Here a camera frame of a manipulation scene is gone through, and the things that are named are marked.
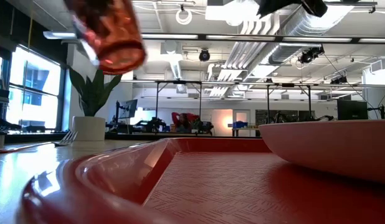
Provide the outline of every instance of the computer monitor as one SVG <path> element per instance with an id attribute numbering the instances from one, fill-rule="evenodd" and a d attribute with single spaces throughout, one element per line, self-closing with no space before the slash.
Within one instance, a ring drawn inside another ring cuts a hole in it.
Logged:
<path id="1" fill-rule="evenodd" d="M 338 120 L 368 119 L 367 102 L 338 100 Z"/>
<path id="2" fill-rule="evenodd" d="M 137 100 L 129 100 L 120 103 L 121 113 L 119 119 L 134 118 L 137 108 Z"/>

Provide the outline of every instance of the white plant pot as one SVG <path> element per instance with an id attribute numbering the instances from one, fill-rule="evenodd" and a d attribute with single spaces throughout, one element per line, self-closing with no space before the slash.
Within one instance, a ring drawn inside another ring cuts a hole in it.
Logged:
<path id="1" fill-rule="evenodd" d="M 91 116 L 74 116 L 72 130 L 78 132 L 76 141 L 104 141 L 105 119 Z"/>

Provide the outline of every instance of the textured tray surface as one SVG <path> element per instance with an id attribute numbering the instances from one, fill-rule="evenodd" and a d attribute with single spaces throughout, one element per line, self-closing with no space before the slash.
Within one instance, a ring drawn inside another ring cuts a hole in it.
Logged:
<path id="1" fill-rule="evenodd" d="M 145 206 L 193 223 L 385 223 L 385 185 L 274 154 L 182 152 Z"/>

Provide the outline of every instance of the doorway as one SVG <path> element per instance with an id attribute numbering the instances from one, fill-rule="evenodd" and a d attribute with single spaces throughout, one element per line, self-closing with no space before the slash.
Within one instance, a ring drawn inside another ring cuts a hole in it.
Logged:
<path id="1" fill-rule="evenodd" d="M 250 123 L 250 110 L 233 110 L 232 111 L 232 122 L 247 122 Z M 239 130 L 239 137 L 250 137 L 250 130 Z"/>

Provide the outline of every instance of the fork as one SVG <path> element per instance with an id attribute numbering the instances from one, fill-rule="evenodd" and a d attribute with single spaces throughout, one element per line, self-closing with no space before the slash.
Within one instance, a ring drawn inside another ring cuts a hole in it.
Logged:
<path id="1" fill-rule="evenodd" d="M 78 134 L 77 131 L 69 131 L 59 142 L 43 142 L 43 143 L 32 144 L 28 146 L 14 147 L 10 149 L 0 149 L 0 153 L 18 152 L 18 151 L 32 148 L 32 147 L 44 146 L 46 144 L 54 144 L 54 147 L 68 146 L 73 143 L 77 134 Z"/>
<path id="2" fill-rule="evenodd" d="M 77 131 L 69 131 L 59 142 L 50 142 L 54 144 L 54 147 L 59 147 L 59 146 L 68 146 L 73 143 L 73 141 L 76 138 L 76 135 L 78 134 Z"/>

